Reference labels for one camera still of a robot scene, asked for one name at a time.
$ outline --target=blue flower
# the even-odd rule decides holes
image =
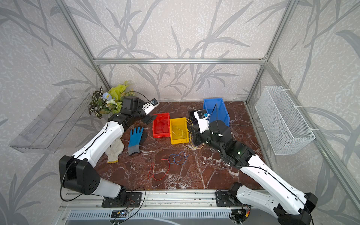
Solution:
[[[105,93],[103,94],[103,99],[106,99],[107,101],[110,101],[110,100],[112,99],[111,94],[105,92]]]

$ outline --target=leaf pattern wallpaper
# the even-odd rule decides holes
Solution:
[[[270,58],[354,179],[360,183],[360,1],[299,3]],[[265,72],[250,100],[255,123],[274,170],[319,198],[318,224],[360,224],[359,212],[315,144],[290,156],[275,156],[256,114]]]
[[[66,3],[96,58],[261,58],[288,0]],[[163,101],[245,100],[259,67],[101,65],[111,86],[129,80]]]
[[[58,161],[93,137],[105,120],[85,111],[54,154],[20,153],[9,143],[63,88],[102,84],[55,3],[0,2],[0,224],[51,224],[59,208]]]

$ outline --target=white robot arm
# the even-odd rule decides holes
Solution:
[[[156,116],[150,116],[149,113],[158,105],[156,99],[145,103],[138,97],[125,97],[120,113],[110,117],[89,143],[74,155],[60,159],[61,186],[85,195],[100,195],[124,203],[125,188],[100,178],[94,167],[106,149],[133,123],[140,119],[144,123],[152,122]]]
[[[297,190],[256,155],[252,149],[233,139],[230,128],[221,120],[205,122],[208,113],[205,109],[194,112],[198,125],[188,129],[193,135],[195,146],[206,143],[218,149],[220,157],[228,166],[239,168],[258,182],[270,195],[252,190],[241,183],[235,183],[228,191],[233,205],[251,205],[278,219],[280,224],[309,225],[311,211],[315,208],[317,198],[312,193]]]

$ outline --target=red wire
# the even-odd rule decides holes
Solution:
[[[170,170],[170,161],[169,161],[168,159],[161,159],[161,160],[167,160],[167,162],[169,163],[169,169],[167,169],[166,174],[165,174],[160,180],[164,179],[164,177],[167,175],[167,173],[168,173],[169,170]],[[150,170],[149,170],[149,173],[148,173],[148,179],[151,179],[151,178],[153,177],[154,180],[158,180],[158,179],[156,179],[156,178],[154,177],[154,171],[155,171],[155,163],[153,162],[153,163],[151,163],[151,165],[150,165]]]
[[[132,201],[132,202],[134,203],[134,207],[132,208],[132,210],[134,210],[134,208],[135,208],[135,201],[132,200],[132,199],[130,199],[130,201]]]

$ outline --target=marble table surface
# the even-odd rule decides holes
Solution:
[[[225,102],[230,116],[230,128],[237,141],[252,148],[264,161],[257,142],[249,115],[243,102]],[[202,102],[160,102],[153,113],[170,113],[170,118],[188,118],[188,111],[202,109]],[[262,187],[251,177],[238,169],[229,168],[221,159],[217,150],[205,145],[195,149],[190,143],[172,145],[169,138],[153,138],[152,123],[145,125],[140,121],[133,127],[142,126],[148,133],[145,142],[140,146],[140,153],[131,156],[127,153],[130,129],[122,136],[125,145],[117,163],[107,163],[107,156],[101,156],[96,171],[104,179],[133,190],[140,186],[152,189],[229,189],[234,182],[240,182],[251,189]],[[170,154],[184,151],[188,156],[184,165],[170,164],[167,160]],[[148,179],[151,163],[155,163],[154,178]]]

